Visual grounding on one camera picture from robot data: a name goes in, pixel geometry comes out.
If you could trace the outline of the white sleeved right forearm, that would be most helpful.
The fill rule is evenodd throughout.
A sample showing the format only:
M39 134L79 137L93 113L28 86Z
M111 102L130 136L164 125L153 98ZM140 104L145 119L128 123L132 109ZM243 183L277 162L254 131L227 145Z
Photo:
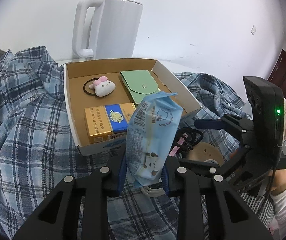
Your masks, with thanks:
M286 237L286 169L276 170L270 197L274 204L274 217L279 226L280 236Z

